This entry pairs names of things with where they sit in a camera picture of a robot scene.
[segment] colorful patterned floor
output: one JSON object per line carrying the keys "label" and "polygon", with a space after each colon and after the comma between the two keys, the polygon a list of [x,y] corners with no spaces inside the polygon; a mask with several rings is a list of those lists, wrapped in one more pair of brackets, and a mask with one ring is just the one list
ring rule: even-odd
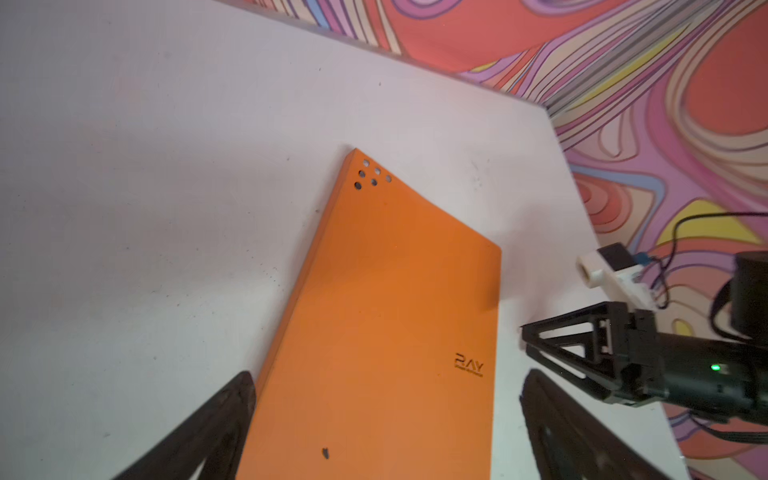
{"label": "colorful patterned floor", "polygon": [[[603,244],[664,257],[681,217],[768,210],[764,0],[254,3],[543,104]],[[768,221],[698,220],[680,233],[659,327],[712,337],[706,312],[731,255],[765,249]],[[694,478],[768,480],[768,447],[715,439],[684,410],[667,413]]]}

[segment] orange notebook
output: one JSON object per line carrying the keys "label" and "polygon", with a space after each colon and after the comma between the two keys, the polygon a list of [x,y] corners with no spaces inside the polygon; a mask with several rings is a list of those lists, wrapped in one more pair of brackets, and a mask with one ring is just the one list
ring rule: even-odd
{"label": "orange notebook", "polygon": [[501,257],[349,154],[257,380],[237,478],[489,478]]}

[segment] white table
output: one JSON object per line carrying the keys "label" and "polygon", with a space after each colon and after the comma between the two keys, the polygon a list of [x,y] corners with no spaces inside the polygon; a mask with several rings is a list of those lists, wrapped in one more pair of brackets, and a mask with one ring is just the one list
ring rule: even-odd
{"label": "white table", "polygon": [[[211,0],[2,11],[0,477],[109,478],[257,372],[355,146],[504,249],[492,477],[536,478],[518,327],[604,299],[542,109]],[[687,478],[660,406],[565,388]]]}

